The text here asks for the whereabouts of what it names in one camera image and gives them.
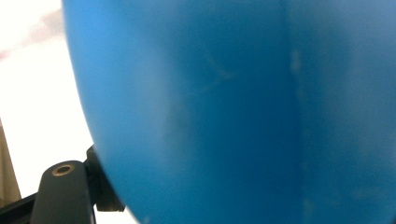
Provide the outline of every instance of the blue plastic surface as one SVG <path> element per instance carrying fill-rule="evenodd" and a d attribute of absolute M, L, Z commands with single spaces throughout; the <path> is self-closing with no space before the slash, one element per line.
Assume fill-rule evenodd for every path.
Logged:
<path fill-rule="evenodd" d="M 396 215 L 394 1 L 63 3 L 99 159 L 142 223 Z"/>

